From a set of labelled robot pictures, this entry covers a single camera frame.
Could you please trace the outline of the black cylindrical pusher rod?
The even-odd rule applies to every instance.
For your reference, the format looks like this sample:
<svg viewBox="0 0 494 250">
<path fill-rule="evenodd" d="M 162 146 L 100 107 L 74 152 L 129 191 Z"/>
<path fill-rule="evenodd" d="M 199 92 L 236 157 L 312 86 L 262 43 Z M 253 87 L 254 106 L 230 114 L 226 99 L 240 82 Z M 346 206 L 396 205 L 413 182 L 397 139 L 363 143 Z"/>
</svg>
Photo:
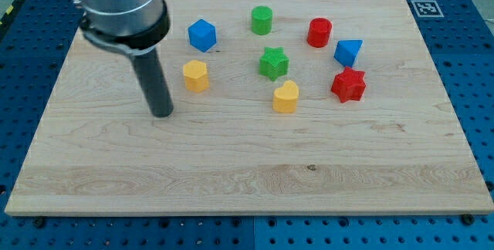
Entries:
<svg viewBox="0 0 494 250">
<path fill-rule="evenodd" d="M 130 60 L 150 112 L 155 117 L 169 116 L 174 106 L 157 50 L 136 52 Z"/>
</svg>

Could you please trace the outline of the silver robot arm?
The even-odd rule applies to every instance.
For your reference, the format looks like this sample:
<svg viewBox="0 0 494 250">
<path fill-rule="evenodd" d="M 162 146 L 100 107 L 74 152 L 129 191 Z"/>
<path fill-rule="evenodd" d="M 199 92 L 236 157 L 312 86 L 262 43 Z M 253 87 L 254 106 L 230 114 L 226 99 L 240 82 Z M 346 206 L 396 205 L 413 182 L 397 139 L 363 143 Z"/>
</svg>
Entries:
<svg viewBox="0 0 494 250">
<path fill-rule="evenodd" d="M 174 109 L 156 46 L 170 29 L 165 0 L 73 0 L 82 8 L 83 36 L 94 46 L 126 56 L 151 113 L 167 117 Z"/>
</svg>

